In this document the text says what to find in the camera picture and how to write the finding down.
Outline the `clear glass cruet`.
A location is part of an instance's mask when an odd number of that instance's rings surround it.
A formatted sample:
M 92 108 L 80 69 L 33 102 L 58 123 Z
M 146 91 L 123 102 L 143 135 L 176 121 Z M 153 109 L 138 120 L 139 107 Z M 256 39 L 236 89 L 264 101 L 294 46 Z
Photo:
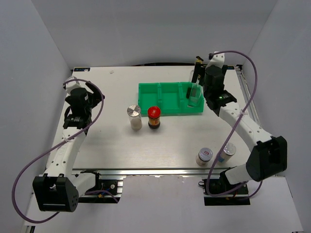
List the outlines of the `clear glass cruet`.
M 199 104 L 202 94 L 202 86 L 197 83 L 191 83 L 188 96 L 188 107 L 193 108 Z

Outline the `glass cruet with dark spice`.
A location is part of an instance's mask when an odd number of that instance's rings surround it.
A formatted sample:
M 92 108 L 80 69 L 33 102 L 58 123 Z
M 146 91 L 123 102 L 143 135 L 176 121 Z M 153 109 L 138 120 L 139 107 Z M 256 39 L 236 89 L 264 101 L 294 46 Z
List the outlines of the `glass cruet with dark spice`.
M 200 79 L 201 64 L 204 60 L 200 56 L 196 56 L 193 73 L 190 75 L 190 82 L 196 83 Z

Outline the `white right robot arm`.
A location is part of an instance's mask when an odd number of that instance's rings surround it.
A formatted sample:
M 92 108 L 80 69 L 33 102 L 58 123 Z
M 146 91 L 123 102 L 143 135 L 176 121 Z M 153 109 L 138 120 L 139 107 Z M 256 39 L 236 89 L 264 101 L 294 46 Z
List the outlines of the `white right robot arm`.
M 246 115 L 237 99 L 225 90 L 226 66 L 210 65 L 205 68 L 203 95 L 207 106 L 228 123 L 245 142 L 250 156 L 245 164 L 230 168 L 220 174 L 219 187 L 232 193 L 237 184 L 254 180 L 261 182 L 287 169 L 287 141 L 274 137 Z

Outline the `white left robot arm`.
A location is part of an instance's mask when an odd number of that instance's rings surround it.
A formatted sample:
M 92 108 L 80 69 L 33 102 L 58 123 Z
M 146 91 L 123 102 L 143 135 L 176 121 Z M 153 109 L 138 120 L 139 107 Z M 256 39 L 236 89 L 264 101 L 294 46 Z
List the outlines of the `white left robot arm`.
M 94 123 L 92 109 L 104 103 L 104 95 L 91 82 L 86 82 L 86 87 L 66 83 L 64 88 L 68 107 L 64 114 L 62 144 L 56 147 L 55 156 L 43 175 L 33 180 L 40 211 L 74 212 L 79 198 L 87 190 L 97 194 L 103 187 L 94 173 L 74 175 L 72 169 L 88 129 Z

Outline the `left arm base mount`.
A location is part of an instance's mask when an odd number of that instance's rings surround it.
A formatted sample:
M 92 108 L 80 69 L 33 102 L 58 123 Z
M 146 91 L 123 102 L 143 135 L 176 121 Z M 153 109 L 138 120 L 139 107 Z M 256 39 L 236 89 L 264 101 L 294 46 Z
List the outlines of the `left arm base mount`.
M 117 203 L 121 198 L 122 176 L 105 175 L 99 170 L 82 170 L 74 177 L 78 179 L 79 203 Z

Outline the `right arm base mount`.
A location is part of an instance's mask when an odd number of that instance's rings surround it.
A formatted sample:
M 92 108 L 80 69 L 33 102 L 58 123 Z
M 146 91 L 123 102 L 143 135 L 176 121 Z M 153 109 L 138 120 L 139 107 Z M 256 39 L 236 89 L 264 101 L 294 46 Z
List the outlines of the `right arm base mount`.
M 250 205 L 249 191 L 246 184 L 229 194 L 212 197 L 207 193 L 207 179 L 198 182 L 198 186 L 203 189 L 205 206 L 247 206 Z M 211 194 L 218 195 L 226 192 L 234 186 L 225 187 L 220 184 L 219 179 L 210 179 L 209 191 Z

